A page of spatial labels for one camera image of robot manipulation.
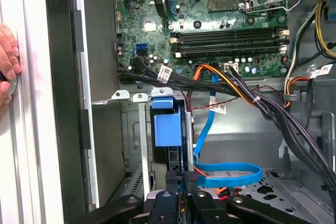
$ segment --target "cable label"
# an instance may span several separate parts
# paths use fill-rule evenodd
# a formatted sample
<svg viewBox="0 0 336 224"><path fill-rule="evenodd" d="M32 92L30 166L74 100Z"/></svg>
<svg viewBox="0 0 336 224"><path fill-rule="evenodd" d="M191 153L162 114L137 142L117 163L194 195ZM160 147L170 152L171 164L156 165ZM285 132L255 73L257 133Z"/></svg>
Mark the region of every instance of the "cable label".
<svg viewBox="0 0 336 224"><path fill-rule="evenodd" d="M173 69L166 67L165 65L161 65L157 80L162 83L167 83L172 71Z"/></svg>
<svg viewBox="0 0 336 224"><path fill-rule="evenodd" d="M325 74L329 74L333 64L325 65L321 69L315 70L311 75L311 79L315 79L317 76L324 76Z"/></svg>
<svg viewBox="0 0 336 224"><path fill-rule="evenodd" d="M210 96L210 103L209 105L216 104L216 97ZM226 115L226 106L223 104L212 105L209 107L210 111Z"/></svg>

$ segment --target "green circuit board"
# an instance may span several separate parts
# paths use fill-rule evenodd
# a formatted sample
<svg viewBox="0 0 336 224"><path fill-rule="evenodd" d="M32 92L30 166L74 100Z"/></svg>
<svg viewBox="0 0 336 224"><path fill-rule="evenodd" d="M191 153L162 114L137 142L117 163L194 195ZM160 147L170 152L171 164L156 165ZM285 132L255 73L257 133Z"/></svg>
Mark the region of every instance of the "green circuit board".
<svg viewBox="0 0 336 224"><path fill-rule="evenodd" d="M238 3L243 0L169 0L169 17L158 15L154 0L115 1L115 16L118 39L122 40L122 55L118 55L120 68L127 69L130 59L135 55L135 46L139 43L149 45L149 66L159 71L165 64L178 73L192 77L201 63L234 63L242 77L282 77L287 69L282 63L284 53L273 52L259 55L229 55L197 58L176 58L170 44L170 33L202 33L223 30L224 21L229 26L225 30L244 30L255 28L287 27L287 16L284 10L247 14L239 9ZM195 21L201 22L195 28ZM203 79L209 79L205 72Z"/></svg>

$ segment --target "hand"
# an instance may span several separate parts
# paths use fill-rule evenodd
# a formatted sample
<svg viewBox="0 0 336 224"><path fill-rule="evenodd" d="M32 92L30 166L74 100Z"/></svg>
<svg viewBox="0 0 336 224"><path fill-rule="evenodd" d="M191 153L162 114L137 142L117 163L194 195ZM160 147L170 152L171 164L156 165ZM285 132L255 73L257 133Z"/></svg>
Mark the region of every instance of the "hand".
<svg viewBox="0 0 336 224"><path fill-rule="evenodd" d="M19 48L11 30L0 22L0 71L8 80L21 73Z"/></svg>
<svg viewBox="0 0 336 224"><path fill-rule="evenodd" d="M15 79L21 73L18 56L17 40L11 30L0 22L0 71L8 80ZM12 99L8 95L10 88L9 82L0 82L0 115L5 112Z"/></svg>
<svg viewBox="0 0 336 224"><path fill-rule="evenodd" d="M12 97L8 95L10 88L11 85L7 81L0 82L0 115L6 111L12 99Z"/></svg>

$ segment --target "motherboard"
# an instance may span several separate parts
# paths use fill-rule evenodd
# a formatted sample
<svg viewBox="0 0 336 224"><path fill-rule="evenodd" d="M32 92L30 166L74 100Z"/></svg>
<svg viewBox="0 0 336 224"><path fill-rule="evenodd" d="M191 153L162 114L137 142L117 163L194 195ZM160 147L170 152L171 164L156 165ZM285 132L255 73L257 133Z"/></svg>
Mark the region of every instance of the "motherboard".
<svg viewBox="0 0 336 224"><path fill-rule="evenodd" d="M257 0L261 6L268 1ZM132 70L132 57L143 56L156 72L165 65L187 77L202 63L216 63L223 71L232 66L244 78L286 75L289 31L283 9L248 12L250 0L114 2L119 68Z"/></svg>

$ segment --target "screw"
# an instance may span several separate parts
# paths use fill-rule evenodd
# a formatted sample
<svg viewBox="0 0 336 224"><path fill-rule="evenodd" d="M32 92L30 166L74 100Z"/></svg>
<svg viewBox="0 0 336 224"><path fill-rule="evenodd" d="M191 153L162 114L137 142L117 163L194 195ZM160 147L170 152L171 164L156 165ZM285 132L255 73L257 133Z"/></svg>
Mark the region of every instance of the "screw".
<svg viewBox="0 0 336 224"><path fill-rule="evenodd" d="M198 193L197 193L197 196L199 196L199 197L201 197L201 198L203 198L203 197L205 197L205 192L203 192L203 191L199 191Z"/></svg>
<svg viewBox="0 0 336 224"><path fill-rule="evenodd" d="M135 203L135 202L137 202L138 200L137 199L135 199L134 197L131 197L128 201L127 201L127 203Z"/></svg>
<svg viewBox="0 0 336 224"><path fill-rule="evenodd" d="M233 198L233 201L236 202L236 203L242 203L242 202L243 202L243 199L242 199L242 198L235 197L235 198Z"/></svg>
<svg viewBox="0 0 336 224"><path fill-rule="evenodd" d="M245 4L240 3L240 4L239 4L239 9L240 9L240 10L244 10L244 9L245 9Z"/></svg>

